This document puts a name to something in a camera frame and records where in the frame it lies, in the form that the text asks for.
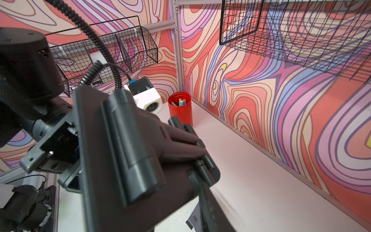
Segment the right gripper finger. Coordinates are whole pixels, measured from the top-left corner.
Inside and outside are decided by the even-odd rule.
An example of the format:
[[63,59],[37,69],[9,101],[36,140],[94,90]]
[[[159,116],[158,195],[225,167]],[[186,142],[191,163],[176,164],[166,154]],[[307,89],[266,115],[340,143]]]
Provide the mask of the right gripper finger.
[[203,232],[236,232],[205,182],[200,184],[199,205]]

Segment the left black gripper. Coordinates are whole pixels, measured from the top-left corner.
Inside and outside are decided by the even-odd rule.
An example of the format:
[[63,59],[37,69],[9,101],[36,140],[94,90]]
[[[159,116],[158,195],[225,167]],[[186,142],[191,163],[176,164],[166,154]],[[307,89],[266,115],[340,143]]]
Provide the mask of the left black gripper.
[[23,170],[58,174],[58,183],[66,191],[80,193],[82,168],[73,112],[57,111],[36,121],[22,119],[21,125],[37,142],[21,159]]

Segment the black rectangular phone stand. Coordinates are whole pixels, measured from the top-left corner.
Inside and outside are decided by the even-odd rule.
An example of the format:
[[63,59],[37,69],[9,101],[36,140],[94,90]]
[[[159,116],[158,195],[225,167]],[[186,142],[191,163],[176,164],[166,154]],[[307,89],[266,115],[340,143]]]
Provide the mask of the black rectangular phone stand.
[[132,94],[80,86],[73,97],[89,232],[150,232],[220,171],[193,128],[163,123]]

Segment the grey phone stand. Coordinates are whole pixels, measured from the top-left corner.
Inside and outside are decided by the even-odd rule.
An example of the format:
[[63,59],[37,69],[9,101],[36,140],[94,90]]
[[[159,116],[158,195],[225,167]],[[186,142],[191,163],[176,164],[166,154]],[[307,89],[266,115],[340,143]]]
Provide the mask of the grey phone stand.
[[199,203],[197,203],[195,209],[187,219],[186,224],[191,230],[194,229],[195,232],[203,232]]

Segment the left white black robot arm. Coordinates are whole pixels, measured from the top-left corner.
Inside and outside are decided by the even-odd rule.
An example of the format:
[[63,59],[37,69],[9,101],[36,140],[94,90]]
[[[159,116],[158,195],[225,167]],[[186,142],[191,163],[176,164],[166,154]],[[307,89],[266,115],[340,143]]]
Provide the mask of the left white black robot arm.
[[[96,46],[107,62],[96,61],[80,82],[91,85],[101,70],[111,67],[116,90],[123,88],[120,71],[131,81],[127,71],[118,66],[113,55],[92,27],[65,1],[46,1],[68,17]],[[42,170],[49,152],[57,156],[67,155],[62,148],[60,136],[61,121],[67,113],[67,105],[58,96],[64,84],[59,69],[52,58],[52,52],[45,35],[21,28],[1,28],[1,147],[9,142],[19,131],[25,130],[39,141],[36,147],[21,159],[20,165],[26,173]]]

